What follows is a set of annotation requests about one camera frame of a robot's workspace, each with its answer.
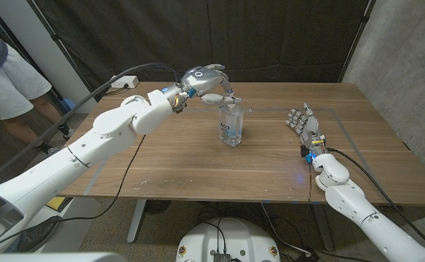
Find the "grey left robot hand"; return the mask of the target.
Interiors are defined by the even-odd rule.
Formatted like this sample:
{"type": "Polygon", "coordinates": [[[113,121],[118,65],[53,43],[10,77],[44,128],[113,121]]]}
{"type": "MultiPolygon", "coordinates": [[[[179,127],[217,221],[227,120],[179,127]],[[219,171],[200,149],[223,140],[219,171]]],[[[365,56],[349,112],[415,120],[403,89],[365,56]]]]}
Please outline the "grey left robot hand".
{"type": "Polygon", "coordinates": [[[242,99],[234,96],[229,77],[223,72],[221,64],[209,64],[189,69],[180,80],[183,91],[192,98],[197,95],[200,100],[209,106],[227,106],[241,103],[242,99]],[[222,86],[225,94],[208,93],[216,86],[222,86]]]}

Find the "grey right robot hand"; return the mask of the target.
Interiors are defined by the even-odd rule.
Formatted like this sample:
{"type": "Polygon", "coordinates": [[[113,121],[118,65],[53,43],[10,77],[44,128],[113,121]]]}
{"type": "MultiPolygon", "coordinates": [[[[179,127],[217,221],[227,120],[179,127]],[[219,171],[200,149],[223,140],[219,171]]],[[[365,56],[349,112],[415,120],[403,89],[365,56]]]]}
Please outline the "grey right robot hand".
{"type": "Polygon", "coordinates": [[[292,109],[285,123],[299,135],[302,145],[313,157],[327,153],[318,119],[308,103],[303,104],[302,110],[292,109]]]}

